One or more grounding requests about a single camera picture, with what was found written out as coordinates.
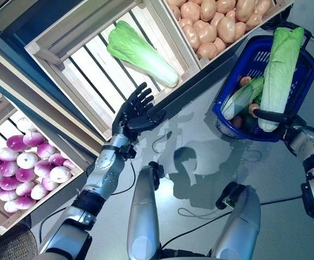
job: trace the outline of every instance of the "green leafy vegetable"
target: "green leafy vegetable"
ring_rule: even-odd
[[[261,97],[262,97],[262,93],[260,93],[258,96],[256,96],[255,99],[253,99],[253,103],[256,103],[260,106],[261,104]]]
[[[108,36],[108,52],[129,62],[166,87],[175,87],[178,73],[126,22],[119,21]]]
[[[303,28],[292,31],[276,29],[270,61],[264,71],[264,89],[260,105],[262,110],[284,112],[303,36]],[[278,123],[264,119],[259,119],[258,123],[265,132],[272,132],[278,127]]]
[[[222,106],[222,114],[227,120],[231,120],[240,113],[248,103],[255,99],[263,90],[264,78],[252,79],[250,83],[240,88],[234,95]]]

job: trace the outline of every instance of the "crate slat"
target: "crate slat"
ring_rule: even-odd
[[[83,131],[81,126],[68,120],[59,110],[51,106],[45,99],[41,98],[36,92],[33,92],[21,79],[14,73],[6,69],[0,63],[0,86],[21,100],[26,106],[39,113],[44,119],[53,124],[56,128],[67,134],[73,140],[83,145],[94,154],[103,145],[103,141],[91,131]]]

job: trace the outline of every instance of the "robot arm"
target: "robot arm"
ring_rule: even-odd
[[[121,106],[112,125],[112,139],[103,146],[94,170],[78,197],[67,207],[40,245],[35,260],[84,259],[92,237],[88,234],[105,201],[118,185],[118,178],[128,158],[136,152],[131,143],[138,134],[162,122],[165,111],[147,115],[152,108],[151,89],[141,84]]]
[[[278,128],[280,139],[289,151],[303,164],[306,183],[301,185],[306,213],[314,218],[314,128],[297,115],[287,116],[259,109],[254,114],[260,118],[281,123]]]

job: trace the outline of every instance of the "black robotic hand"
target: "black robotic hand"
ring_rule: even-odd
[[[112,124],[112,135],[123,134],[133,142],[141,132],[152,130],[163,121],[164,110],[147,114],[153,107],[150,102],[154,97],[149,95],[152,90],[146,87],[146,82],[142,83],[120,107]]]

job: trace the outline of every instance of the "white wooden crate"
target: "white wooden crate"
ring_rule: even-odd
[[[271,1],[272,7],[262,24],[294,2]],[[150,41],[180,74],[181,80],[176,88],[164,88],[107,52],[108,34],[120,20],[127,21]],[[136,85],[146,81],[152,88],[156,104],[182,87],[201,69],[216,62],[241,39],[213,60],[200,62],[166,0],[85,0],[32,40],[25,49],[108,140],[115,113]]]
[[[26,116],[20,110],[18,110],[18,108],[16,108],[13,103],[0,94],[0,148],[6,147],[6,139],[8,137],[16,134],[22,134],[22,132],[19,131],[16,127],[16,122],[22,117]],[[51,141],[59,151],[66,154],[66,156],[70,158],[70,160],[76,165],[76,168],[71,170],[73,176],[68,181],[60,184],[55,190],[49,192],[47,196],[37,201],[37,203],[28,210],[19,210],[12,214],[7,213],[4,211],[5,202],[0,200],[0,236],[20,222],[31,212],[33,212],[50,197],[59,192],[70,182],[79,177],[92,162],[91,160],[87,160],[85,156],[81,154],[81,152],[77,151],[73,146],[71,146],[71,144],[54,133],[48,127],[44,126],[35,119],[31,121],[34,123],[36,129],[42,133],[47,138],[47,140]]]

